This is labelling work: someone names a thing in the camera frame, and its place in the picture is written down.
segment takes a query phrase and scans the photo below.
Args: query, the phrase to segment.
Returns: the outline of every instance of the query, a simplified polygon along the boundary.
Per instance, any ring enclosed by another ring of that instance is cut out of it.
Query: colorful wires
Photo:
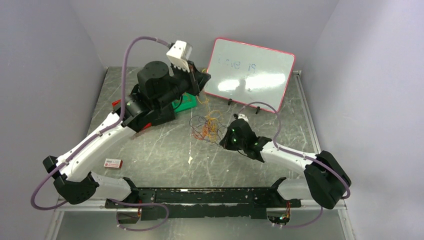
[[[209,112],[206,116],[193,116],[188,122],[191,127],[191,135],[197,140],[205,140],[213,144],[218,144],[224,136],[222,129],[227,128],[227,126],[220,122],[219,118],[221,116],[221,112],[216,110]]]
[[[292,214],[292,206],[290,205],[290,202],[287,201],[284,215],[286,218],[290,219],[291,214]]]

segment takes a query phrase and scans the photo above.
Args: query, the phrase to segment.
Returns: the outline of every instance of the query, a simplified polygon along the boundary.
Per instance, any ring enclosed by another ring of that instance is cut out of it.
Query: tangled wires
[[[193,116],[188,122],[191,127],[191,135],[195,139],[218,144],[224,136],[222,129],[227,128],[227,126],[220,122],[219,119],[221,117],[222,113],[217,110],[209,112],[205,117],[199,115]]]

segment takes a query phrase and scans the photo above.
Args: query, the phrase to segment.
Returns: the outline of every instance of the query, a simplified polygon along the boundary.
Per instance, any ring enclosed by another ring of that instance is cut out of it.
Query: metal table surface
[[[140,68],[127,69],[126,91],[137,83]],[[98,98],[89,131],[95,129],[111,111],[111,103],[120,98],[121,68],[110,67]],[[266,187],[280,177],[297,178],[298,175],[282,165],[261,163],[227,151],[216,144],[191,136],[189,120],[192,116],[204,116],[210,110],[223,114],[223,124],[232,121],[232,114],[242,107],[217,97],[208,96],[208,106],[198,104],[192,110],[177,113],[176,119],[166,124],[150,127],[136,134],[121,146],[110,149],[107,158],[122,159],[121,169],[106,169],[103,162],[93,172],[113,178],[129,177],[138,187]],[[280,110],[282,119],[278,142],[284,146],[318,152],[320,146],[308,111],[299,75],[292,76]],[[246,108],[243,112],[258,136],[272,137],[278,126],[276,116],[270,112]],[[116,209],[103,207],[104,199],[93,199],[78,205],[65,204],[53,214],[46,239],[347,239],[353,240],[344,201],[334,210],[325,210],[314,224],[299,229],[270,227],[268,220],[249,217],[224,218],[175,218],[155,230],[128,232],[115,227]],[[301,208],[293,209],[293,225],[303,224],[315,218],[319,206],[313,200],[303,200]],[[142,221],[131,227],[145,228],[158,221]]]
[[[127,69],[126,92],[138,83],[137,72],[141,68]],[[112,110],[112,102],[121,98],[121,68],[107,70],[103,86],[92,116],[89,132],[92,132]],[[208,103],[178,112],[176,119],[150,127],[137,133],[123,145],[111,148],[107,158],[123,160],[121,169],[103,167],[99,162],[93,172],[112,178],[130,178],[138,187],[265,187],[280,177],[297,178],[298,175],[282,165],[247,158],[236,151],[228,151],[191,136],[189,120],[192,116],[205,116],[208,109],[222,113],[222,124],[234,120],[242,105],[208,95]],[[308,126],[301,94],[292,79],[285,92],[280,116],[282,121],[278,142],[286,147],[313,153],[314,145]],[[247,107],[243,113],[257,136],[272,137],[277,131],[278,120],[271,112]]]

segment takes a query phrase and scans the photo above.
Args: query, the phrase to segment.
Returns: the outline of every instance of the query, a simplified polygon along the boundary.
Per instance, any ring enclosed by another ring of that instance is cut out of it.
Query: whiteboard
[[[207,73],[207,94],[248,104],[261,101],[278,111],[295,65],[292,53],[217,38]],[[252,105],[272,112],[265,105]]]

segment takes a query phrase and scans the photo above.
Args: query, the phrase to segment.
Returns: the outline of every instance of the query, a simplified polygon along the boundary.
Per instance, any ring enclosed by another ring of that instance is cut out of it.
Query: black metal base
[[[139,187],[142,203],[160,203],[169,209],[169,218],[251,217],[268,219],[267,208],[299,208],[299,199],[285,200],[274,187],[172,188]],[[107,200],[107,209],[128,208]],[[163,207],[142,207],[140,220],[163,219]]]

